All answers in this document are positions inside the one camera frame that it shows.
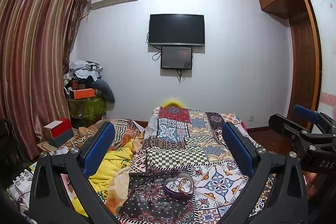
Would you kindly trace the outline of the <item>wooden wardrobe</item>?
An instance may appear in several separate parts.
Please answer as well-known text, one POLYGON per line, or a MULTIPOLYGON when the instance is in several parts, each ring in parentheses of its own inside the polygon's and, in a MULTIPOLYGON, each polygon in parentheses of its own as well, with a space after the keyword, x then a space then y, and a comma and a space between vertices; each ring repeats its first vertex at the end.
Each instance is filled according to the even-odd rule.
POLYGON ((293 78, 288 118, 319 132, 297 105, 335 117, 335 0, 259 0, 261 10, 289 22, 293 78))

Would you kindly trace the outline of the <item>orange box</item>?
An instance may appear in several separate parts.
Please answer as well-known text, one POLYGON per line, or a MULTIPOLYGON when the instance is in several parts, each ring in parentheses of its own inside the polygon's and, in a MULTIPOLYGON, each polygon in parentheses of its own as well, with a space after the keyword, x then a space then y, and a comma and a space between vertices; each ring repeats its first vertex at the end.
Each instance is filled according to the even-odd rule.
POLYGON ((91 98, 95 96, 94 89, 80 89, 80 90, 70 90, 70 98, 79 100, 84 98, 91 98))

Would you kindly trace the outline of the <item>green patterned covered stand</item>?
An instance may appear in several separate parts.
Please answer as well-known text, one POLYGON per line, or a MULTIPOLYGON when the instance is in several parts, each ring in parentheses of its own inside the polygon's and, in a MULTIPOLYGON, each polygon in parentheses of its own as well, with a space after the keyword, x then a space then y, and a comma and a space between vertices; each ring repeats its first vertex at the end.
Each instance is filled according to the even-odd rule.
POLYGON ((97 121, 106 115, 106 102, 97 96, 68 99, 70 118, 76 122, 97 121))

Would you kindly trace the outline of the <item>dark grey box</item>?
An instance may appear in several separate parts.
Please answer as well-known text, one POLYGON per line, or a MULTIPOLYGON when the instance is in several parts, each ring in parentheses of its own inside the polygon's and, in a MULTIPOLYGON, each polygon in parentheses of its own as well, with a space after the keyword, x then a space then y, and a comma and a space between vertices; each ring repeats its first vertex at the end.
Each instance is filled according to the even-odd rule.
POLYGON ((60 134, 59 136, 55 137, 55 138, 48 138, 47 142, 56 148, 61 147, 62 145, 64 145, 67 141, 69 141, 70 139, 72 139, 74 137, 74 131, 72 128, 68 129, 67 131, 63 132, 62 134, 60 134))

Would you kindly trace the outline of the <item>purple heart-shaped jewelry tin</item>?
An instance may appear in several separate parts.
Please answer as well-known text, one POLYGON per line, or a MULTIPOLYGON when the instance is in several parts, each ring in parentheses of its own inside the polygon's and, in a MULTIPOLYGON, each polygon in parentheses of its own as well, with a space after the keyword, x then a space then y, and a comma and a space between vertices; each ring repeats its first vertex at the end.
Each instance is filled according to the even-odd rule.
POLYGON ((163 191, 169 197, 182 200, 190 200, 194 194, 194 180, 187 173, 168 178, 163 183, 163 191))

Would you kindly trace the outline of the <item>red and white box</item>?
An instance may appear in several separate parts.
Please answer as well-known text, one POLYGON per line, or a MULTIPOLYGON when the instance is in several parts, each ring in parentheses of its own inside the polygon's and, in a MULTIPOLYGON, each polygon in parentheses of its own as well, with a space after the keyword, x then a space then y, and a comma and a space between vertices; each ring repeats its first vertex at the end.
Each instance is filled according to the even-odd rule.
POLYGON ((68 129, 72 128, 71 120, 68 118, 59 118, 54 120, 53 122, 45 125, 43 127, 43 131, 47 138, 55 139, 56 137, 60 136, 68 129))

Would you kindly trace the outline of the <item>small dark wall monitor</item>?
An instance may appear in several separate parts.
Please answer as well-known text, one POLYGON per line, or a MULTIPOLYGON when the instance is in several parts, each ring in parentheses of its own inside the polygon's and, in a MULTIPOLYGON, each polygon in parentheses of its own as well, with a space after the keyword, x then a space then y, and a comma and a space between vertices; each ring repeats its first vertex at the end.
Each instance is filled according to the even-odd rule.
POLYGON ((193 49, 191 47, 162 47, 161 69, 191 70, 193 49))

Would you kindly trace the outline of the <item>black wall television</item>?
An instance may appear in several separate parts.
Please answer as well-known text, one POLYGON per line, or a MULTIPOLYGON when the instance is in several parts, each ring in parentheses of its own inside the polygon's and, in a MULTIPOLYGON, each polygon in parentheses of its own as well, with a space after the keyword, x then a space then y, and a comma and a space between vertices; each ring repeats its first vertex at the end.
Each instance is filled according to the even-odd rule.
POLYGON ((153 46, 205 46, 205 17, 196 14, 151 14, 148 43, 153 46))

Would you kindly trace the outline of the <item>striped red brown curtain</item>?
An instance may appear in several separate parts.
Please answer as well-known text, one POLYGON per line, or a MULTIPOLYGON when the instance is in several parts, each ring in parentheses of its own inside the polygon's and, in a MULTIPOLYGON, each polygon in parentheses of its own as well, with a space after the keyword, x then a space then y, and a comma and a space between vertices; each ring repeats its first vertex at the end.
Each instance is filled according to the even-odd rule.
POLYGON ((70 115, 63 77, 87 3, 1 0, 1 117, 29 159, 39 153, 44 126, 70 115))

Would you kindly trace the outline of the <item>jewelry pieces in tin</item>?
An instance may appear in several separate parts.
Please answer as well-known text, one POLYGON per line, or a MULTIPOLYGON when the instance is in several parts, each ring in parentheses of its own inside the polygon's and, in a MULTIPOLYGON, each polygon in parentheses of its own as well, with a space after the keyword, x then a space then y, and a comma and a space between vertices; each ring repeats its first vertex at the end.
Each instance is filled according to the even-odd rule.
POLYGON ((185 177, 176 178, 175 180, 169 181, 166 186, 172 192, 183 194, 189 193, 193 188, 192 181, 185 177))

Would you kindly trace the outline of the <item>pile of grey clothes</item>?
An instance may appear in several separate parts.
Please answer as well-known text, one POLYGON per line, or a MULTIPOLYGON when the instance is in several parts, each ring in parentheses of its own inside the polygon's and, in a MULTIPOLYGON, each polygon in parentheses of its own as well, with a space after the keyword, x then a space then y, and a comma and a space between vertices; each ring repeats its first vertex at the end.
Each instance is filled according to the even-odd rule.
POLYGON ((70 64, 70 71, 78 79, 91 77, 94 81, 101 78, 104 68, 96 62, 86 60, 76 60, 70 64))

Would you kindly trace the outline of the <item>colourful patchwork bedspread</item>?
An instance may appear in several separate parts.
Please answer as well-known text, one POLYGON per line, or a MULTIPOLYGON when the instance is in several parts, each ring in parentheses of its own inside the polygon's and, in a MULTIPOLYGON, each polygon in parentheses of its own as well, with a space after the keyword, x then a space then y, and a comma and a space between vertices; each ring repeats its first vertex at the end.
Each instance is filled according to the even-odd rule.
POLYGON ((114 119, 112 147, 135 139, 127 200, 116 216, 122 223, 218 223, 248 182, 222 137, 231 122, 247 131, 235 114, 177 106, 158 107, 145 129, 129 119, 114 119), (163 183, 180 173, 194 180, 190 200, 169 197, 163 183))

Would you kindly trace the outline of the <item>yellow blanket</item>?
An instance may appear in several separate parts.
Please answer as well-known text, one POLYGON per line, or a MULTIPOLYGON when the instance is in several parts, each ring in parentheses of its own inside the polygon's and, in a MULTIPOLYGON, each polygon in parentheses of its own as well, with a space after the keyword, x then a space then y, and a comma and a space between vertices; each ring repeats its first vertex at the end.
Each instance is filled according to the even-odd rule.
POLYGON ((88 178, 94 191, 113 214, 117 215, 127 200, 130 166, 136 151, 135 139, 124 141, 120 148, 110 147, 97 172, 88 178))

